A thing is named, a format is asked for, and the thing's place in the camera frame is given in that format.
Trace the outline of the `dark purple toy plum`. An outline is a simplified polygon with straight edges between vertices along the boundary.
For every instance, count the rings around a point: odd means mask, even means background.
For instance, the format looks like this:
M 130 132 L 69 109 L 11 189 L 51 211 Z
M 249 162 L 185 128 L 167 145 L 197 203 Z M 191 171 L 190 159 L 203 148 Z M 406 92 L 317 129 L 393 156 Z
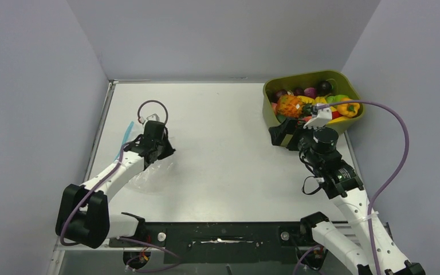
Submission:
M 326 95 L 330 94 L 332 92 L 332 90 L 333 90 L 333 86 L 327 80 L 320 81 L 316 85 L 316 91 L 317 91 L 318 96 L 326 96 Z

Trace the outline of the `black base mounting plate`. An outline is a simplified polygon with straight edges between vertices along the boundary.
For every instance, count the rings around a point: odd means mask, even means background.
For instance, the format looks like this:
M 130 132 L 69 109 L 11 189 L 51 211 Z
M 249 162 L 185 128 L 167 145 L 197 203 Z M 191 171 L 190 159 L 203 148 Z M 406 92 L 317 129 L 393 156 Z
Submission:
M 135 239 L 164 247 L 184 264 L 294 264 L 315 245 L 295 222 L 146 222 Z

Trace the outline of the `purple toy onion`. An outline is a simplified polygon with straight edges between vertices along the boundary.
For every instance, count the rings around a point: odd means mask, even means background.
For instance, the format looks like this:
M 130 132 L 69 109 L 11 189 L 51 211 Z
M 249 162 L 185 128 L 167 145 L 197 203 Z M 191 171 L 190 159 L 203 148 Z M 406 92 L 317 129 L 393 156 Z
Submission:
M 317 97 L 316 88 L 310 87 L 310 88 L 304 89 L 304 96 L 315 99 Z

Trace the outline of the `toy pineapple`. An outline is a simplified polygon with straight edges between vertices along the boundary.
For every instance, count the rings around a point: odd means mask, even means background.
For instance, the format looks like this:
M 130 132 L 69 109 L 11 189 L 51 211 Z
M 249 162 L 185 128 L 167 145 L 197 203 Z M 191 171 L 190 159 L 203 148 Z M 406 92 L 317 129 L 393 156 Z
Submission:
M 285 117 L 298 118 L 301 113 L 302 102 L 297 96 L 294 95 L 283 95 L 281 96 L 275 108 L 277 115 L 282 115 Z

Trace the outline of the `olive green plastic bin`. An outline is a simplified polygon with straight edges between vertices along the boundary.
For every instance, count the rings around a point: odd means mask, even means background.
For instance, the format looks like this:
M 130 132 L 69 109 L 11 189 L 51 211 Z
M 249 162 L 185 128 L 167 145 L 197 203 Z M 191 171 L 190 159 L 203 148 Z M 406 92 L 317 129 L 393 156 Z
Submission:
M 267 127 L 279 126 L 285 119 L 306 122 L 312 116 L 310 107 L 341 101 L 341 105 L 331 107 L 328 127 L 343 133 L 365 113 L 363 104 L 347 103 L 360 96 L 348 78 L 335 70 L 274 78 L 265 83 L 263 97 L 262 114 Z

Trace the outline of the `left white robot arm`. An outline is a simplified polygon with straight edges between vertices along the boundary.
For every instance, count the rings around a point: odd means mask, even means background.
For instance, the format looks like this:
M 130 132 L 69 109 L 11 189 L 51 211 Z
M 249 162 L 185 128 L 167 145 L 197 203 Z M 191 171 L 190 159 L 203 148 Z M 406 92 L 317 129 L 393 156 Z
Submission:
M 123 144 L 118 158 L 101 173 L 82 184 L 68 185 L 55 228 L 61 245 L 96 249 L 107 239 L 141 235 L 144 218 L 125 212 L 111 214 L 109 203 L 132 178 L 174 152 L 166 124 L 150 120 L 144 132 Z

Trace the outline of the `green toy pepper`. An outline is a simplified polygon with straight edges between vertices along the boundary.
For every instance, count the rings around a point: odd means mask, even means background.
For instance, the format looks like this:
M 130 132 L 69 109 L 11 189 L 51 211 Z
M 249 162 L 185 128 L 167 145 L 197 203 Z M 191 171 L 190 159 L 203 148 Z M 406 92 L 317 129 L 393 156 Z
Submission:
M 346 98 L 350 99 L 347 95 L 332 95 L 326 97 L 326 101 L 328 104 L 331 104 L 331 103 L 341 102 L 342 99 L 346 99 Z

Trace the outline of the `yellow toy bell pepper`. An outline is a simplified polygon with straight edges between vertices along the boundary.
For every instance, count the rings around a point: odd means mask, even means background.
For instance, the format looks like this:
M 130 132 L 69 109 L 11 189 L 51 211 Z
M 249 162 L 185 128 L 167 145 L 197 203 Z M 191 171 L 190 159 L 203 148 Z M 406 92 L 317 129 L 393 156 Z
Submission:
M 361 105 L 360 103 L 352 103 L 351 101 L 352 99 L 350 99 L 349 97 L 344 97 L 340 99 L 340 102 L 342 102 L 342 104 L 336 106 L 337 111 L 345 117 L 356 117 L 359 113 Z

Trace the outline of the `yellow toy banana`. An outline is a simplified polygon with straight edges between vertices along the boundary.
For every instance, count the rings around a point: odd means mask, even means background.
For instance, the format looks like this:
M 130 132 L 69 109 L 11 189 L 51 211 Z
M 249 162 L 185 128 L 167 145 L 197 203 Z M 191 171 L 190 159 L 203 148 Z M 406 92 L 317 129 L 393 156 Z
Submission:
M 311 119 L 312 113 L 310 111 L 310 107 L 312 105 L 316 105 L 318 103 L 328 104 L 326 101 L 326 97 L 327 96 L 319 96 L 319 97 L 316 97 L 315 99 L 312 99 L 312 98 L 306 97 L 306 96 L 297 96 L 297 98 L 300 99 L 302 102 L 302 107 L 300 109 L 301 113 L 298 118 L 303 121 L 308 121 L 309 119 Z M 332 120 L 328 124 L 334 124 L 334 123 L 339 123 L 339 122 L 346 121 L 346 120 L 351 120 L 350 117 L 345 117 L 345 116 L 341 115 L 335 107 L 331 107 L 331 111 L 332 111 Z

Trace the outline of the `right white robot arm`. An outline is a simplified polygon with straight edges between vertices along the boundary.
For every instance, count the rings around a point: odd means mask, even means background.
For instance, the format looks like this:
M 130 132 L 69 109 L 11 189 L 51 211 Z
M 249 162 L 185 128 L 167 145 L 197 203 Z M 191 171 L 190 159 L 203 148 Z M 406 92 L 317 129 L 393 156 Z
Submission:
M 329 201 L 343 214 L 358 240 L 351 241 L 329 218 L 316 212 L 301 219 L 300 239 L 325 247 L 352 274 L 424 274 L 407 258 L 371 210 L 362 180 L 337 150 L 339 134 L 332 128 L 308 129 L 286 119 L 268 129 L 271 143 L 298 151 L 300 161 L 317 180 Z

